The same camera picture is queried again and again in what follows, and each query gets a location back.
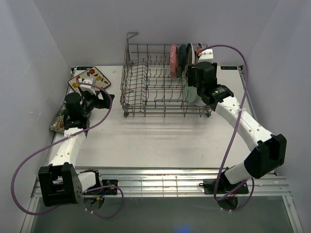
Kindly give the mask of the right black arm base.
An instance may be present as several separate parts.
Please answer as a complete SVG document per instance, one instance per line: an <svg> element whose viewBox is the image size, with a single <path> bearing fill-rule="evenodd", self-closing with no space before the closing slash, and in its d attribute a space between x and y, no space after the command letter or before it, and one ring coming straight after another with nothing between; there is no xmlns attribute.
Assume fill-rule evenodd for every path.
<svg viewBox="0 0 311 233"><path fill-rule="evenodd" d="M214 188L216 184L216 179L204 179L201 183L199 183L199 186L204 189L205 194L213 194ZM241 182L237 184L225 184L223 181L219 181L218 188L217 188L217 194L226 194L232 189L236 188ZM234 194L248 194L248 186L247 184L244 184L239 189L237 189Z"/></svg>

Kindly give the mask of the white oval plate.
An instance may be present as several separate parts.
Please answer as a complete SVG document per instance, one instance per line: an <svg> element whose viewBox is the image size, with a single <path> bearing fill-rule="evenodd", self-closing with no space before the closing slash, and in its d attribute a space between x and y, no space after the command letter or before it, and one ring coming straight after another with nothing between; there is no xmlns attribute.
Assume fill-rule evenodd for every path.
<svg viewBox="0 0 311 233"><path fill-rule="evenodd" d="M202 101L202 98L199 95L196 95L193 103L200 107L206 106L206 104Z"/></svg>

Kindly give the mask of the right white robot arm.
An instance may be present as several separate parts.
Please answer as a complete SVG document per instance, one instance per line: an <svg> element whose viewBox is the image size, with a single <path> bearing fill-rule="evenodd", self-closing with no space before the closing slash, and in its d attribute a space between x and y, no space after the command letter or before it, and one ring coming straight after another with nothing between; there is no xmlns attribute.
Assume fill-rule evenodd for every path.
<svg viewBox="0 0 311 233"><path fill-rule="evenodd" d="M216 63L199 62L188 66L187 78L203 103L225 119L250 150L243 162L221 172L213 182L214 188L230 193L242 181L259 179L284 164L286 138L265 129L241 108L234 93L218 83Z"/></svg>

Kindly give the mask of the dark square floral plate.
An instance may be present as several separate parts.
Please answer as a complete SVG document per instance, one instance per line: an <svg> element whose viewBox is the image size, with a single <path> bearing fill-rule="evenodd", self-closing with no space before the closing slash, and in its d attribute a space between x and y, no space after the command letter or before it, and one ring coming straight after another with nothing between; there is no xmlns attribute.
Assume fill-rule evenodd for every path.
<svg viewBox="0 0 311 233"><path fill-rule="evenodd" d="M63 134L65 130L65 124L64 124L64 115L66 111L66 104L63 103L61 107L59 108L58 112L56 113L55 117L53 118L49 130L53 131L55 133Z"/></svg>

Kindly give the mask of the dark teal square plate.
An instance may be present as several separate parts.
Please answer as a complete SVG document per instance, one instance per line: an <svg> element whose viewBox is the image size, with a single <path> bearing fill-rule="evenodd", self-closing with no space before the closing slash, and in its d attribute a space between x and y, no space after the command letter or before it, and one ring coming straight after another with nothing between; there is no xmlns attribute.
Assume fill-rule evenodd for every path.
<svg viewBox="0 0 311 233"><path fill-rule="evenodd" d="M182 44L178 49L178 77L181 77L186 66L187 46Z"/></svg>

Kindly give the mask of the mint green flower plate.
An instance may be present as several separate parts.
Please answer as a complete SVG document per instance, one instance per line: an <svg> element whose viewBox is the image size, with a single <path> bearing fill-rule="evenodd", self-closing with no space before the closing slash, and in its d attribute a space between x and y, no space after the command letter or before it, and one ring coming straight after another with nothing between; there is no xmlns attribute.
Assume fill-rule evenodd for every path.
<svg viewBox="0 0 311 233"><path fill-rule="evenodd" d="M194 86L188 86L188 84L184 87L185 100L187 102L194 102L197 97L197 89Z"/></svg>

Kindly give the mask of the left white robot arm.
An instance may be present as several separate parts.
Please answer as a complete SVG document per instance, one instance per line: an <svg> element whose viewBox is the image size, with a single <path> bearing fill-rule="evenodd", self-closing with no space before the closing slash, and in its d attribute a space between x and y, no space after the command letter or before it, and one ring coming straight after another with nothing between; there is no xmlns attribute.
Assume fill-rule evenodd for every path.
<svg viewBox="0 0 311 233"><path fill-rule="evenodd" d="M80 173L75 170L79 150L88 134L89 117L93 109L109 109L114 95L102 97L88 91L69 93L65 97L63 113L64 141L47 166L42 166L38 178L45 206L78 204L82 195L89 190L98 194L103 182L97 170L89 169Z"/></svg>

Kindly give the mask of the pink polka dot plate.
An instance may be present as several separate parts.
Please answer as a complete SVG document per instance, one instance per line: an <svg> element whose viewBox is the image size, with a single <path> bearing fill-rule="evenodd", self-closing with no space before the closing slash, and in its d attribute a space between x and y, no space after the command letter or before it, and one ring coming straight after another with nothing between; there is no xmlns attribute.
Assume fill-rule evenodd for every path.
<svg viewBox="0 0 311 233"><path fill-rule="evenodd" d="M171 45L170 52L170 73L172 78L176 78L178 75L178 47L176 44Z"/></svg>

